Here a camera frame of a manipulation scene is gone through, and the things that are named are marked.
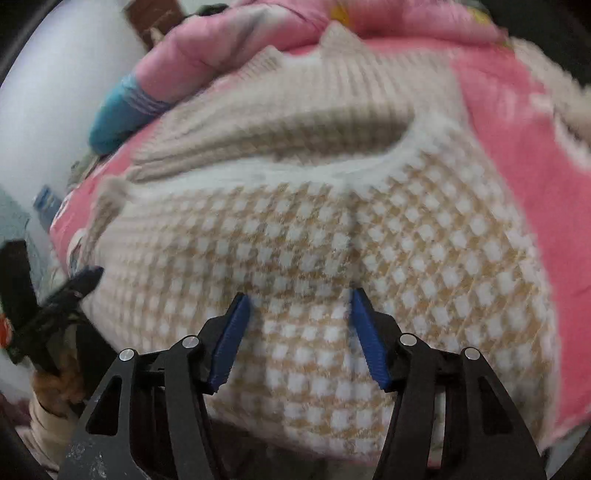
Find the person left hand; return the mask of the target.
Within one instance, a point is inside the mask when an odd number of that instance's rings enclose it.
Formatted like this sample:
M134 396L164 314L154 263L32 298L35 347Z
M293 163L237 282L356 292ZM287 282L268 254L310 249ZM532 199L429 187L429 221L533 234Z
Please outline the person left hand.
M73 413L73 406L85 399L84 381L73 349L62 351L58 370L57 375L36 370L31 386L36 400L46 412L66 418Z

